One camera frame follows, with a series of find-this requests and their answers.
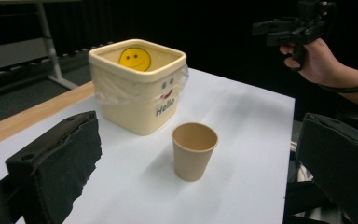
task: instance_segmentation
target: black cable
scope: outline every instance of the black cable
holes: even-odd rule
[[[353,88],[336,88],[336,87],[327,87],[324,85],[319,85],[325,91],[332,91],[337,93],[356,93],[358,92],[358,87]]]

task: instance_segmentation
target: cup rim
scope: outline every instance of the cup rim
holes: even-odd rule
[[[211,131],[211,132],[215,135],[215,137],[216,137],[216,142],[215,142],[211,147],[209,147],[209,148],[207,148],[207,149],[202,149],[202,150],[191,149],[191,148],[188,148],[188,147],[184,147],[182,144],[179,144],[179,143],[176,141],[176,139],[173,137],[173,133],[174,133],[179,127],[184,126],[184,125],[187,125],[187,124],[197,124],[197,125],[199,125],[199,126],[202,126],[202,127],[204,127],[204,128],[209,129],[209,131]],[[210,126],[208,126],[208,125],[206,125],[206,124],[203,124],[203,123],[199,123],[199,122],[186,122],[186,123],[182,123],[182,124],[177,125],[177,126],[172,130],[171,138],[172,138],[173,142],[174,142],[175,144],[177,144],[178,146],[181,146],[182,149],[184,149],[184,150],[186,150],[186,151],[191,151],[191,152],[194,152],[194,153],[205,153],[205,152],[211,151],[211,150],[213,150],[213,149],[217,146],[217,144],[218,144],[218,142],[219,142],[219,135],[217,135],[216,131],[215,131],[213,128],[211,128]]]

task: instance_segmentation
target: dark background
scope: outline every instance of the dark background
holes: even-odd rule
[[[358,0],[334,2],[338,14],[327,43],[339,61],[358,68]],[[279,48],[251,33],[255,22],[298,16],[296,6],[297,0],[83,0],[45,9],[59,56],[141,38],[184,51],[191,68],[296,98],[296,120],[307,112],[332,116],[342,98],[286,68]],[[34,5],[0,6],[0,44],[40,37],[34,12]]]

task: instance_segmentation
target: plastic wrap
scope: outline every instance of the plastic wrap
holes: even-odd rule
[[[94,78],[93,83],[101,105],[148,104],[157,103],[155,101],[163,102],[171,95],[177,95],[185,87],[188,78],[188,67],[185,64],[154,82],[139,82],[122,76],[114,76],[107,71],[98,71],[98,78]]]

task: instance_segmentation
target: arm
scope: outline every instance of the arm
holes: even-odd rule
[[[305,48],[308,55],[299,74],[306,80],[328,87],[358,87],[358,70],[340,63],[322,39],[319,38],[305,45]],[[293,47],[281,46],[280,51],[283,54],[291,54]],[[300,66],[293,57],[286,58],[284,63],[291,68]],[[340,93],[340,95],[358,105],[358,92]]]

